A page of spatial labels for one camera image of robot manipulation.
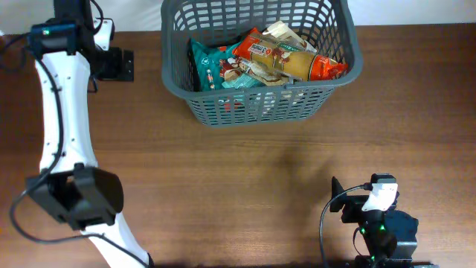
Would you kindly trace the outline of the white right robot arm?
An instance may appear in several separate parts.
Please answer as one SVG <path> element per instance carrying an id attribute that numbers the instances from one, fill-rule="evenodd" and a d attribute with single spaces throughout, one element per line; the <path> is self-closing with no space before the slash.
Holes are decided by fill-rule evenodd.
<path id="1" fill-rule="evenodd" d="M 399 197 L 396 178 L 374 173 L 370 181 L 345 190 L 337 178 L 331 180 L 332 196 L 321 214 L 319 230 L 324 228 L 327 211 L 341 213 L 342 223 L 357 225 L 353 237 L 364 238 L 368 253 L 358 252 L 345 267 L 418 268 L 434 267 L 431 262 L 415 262 L 419 221 L 396 209 Z"/>

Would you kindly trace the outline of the mint green packet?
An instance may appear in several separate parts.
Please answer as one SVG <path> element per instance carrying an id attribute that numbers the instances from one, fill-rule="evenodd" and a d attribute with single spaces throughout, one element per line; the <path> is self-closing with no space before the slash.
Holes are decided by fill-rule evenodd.
<path id="1" fill-rule="evenodd" d="M 241 88 L 254 88 L 263 86 L 264 83 L 248 74 L 231 71 L 222 75 L 224 82 L 222 86 L 226 89 L 241 89 Z"/>

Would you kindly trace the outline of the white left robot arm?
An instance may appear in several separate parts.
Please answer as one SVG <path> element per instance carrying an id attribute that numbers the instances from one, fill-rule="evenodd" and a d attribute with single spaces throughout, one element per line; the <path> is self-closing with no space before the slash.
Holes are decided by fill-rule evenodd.
<path id="1" fill-rule="evenodd" d="M 94 17 L 95 1 L 55 0 L 54 17 L 27 36 L 42 87 L 44 144 L 39 174 L 25 195 L 57 222 L 89 239 L 111 267 L 152 267 L 124 215 L 117 175 L 94 155 L 88 96 L 100 80 L 131 82 L 134 55 L 114 48 L 112 19 Z"/>

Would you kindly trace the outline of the San Remo spaghetti packet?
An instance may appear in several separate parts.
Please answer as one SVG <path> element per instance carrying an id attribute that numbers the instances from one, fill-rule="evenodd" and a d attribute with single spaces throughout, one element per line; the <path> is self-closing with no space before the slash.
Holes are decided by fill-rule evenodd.
<path id="1" fill-rule="evenodd" d="M 331 80 L 348 70 L 346 63 L 306 51 L 261 34 L 256 28 L 233 50 L 235 56 L 259 63 L 269 71 L 302 81 Z"/>

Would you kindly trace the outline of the green Nescafe coffee bag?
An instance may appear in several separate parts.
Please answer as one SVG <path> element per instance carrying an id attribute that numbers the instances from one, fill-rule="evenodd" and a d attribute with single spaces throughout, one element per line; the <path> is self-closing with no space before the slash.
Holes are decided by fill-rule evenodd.
<path id="1" fill-rule="evenodd" d="M 194 39 L 190 40 L 190 48 L 193 59 L 196 64 L 196 71 L 200 82 L 200 91 L 209 92 L 223 88 L 224 79 L 220 76 L 222 60 L 231 58 L 233 51 L 241 42 L 233 45 L 225 45 L 219 47 L 207 47 Z"/>

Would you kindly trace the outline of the beige mushroom snack pouch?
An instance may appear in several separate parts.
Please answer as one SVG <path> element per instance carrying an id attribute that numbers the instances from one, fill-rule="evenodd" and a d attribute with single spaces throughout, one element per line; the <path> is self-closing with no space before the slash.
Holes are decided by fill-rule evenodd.
<path id="1" fill-rule="evenodd" d="M 282 21 L 275 22 L 274 24 L 268 26 L 264 31 L 263 35 L 273 36 L 280 41 L 285 41 L 290 44 L 299 46 L 305 51 L 312 53 L 317 53 L 317 50 L 309 42 L 299 37 L 291 28 L 288 27 Z"/>

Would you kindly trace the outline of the glutinous rice bag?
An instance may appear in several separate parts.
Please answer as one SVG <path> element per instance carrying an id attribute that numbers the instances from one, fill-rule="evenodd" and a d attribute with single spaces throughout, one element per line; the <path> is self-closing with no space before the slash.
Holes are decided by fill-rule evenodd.
<path id="1" fill-rule="evenodd" d="M 222 70 L 220 76 L 225 73 L 235 71 L 243 74 L 248 74 L 253 78 L 263 82 L 263 86 L 281 86 L 289 82 L 289 78 L 280 74 L 274 74 L 265 70 L 259 63 L 252 62 L 241 57 L 231 57 L 227 60 L 222 60 L 220 65 Z"/>

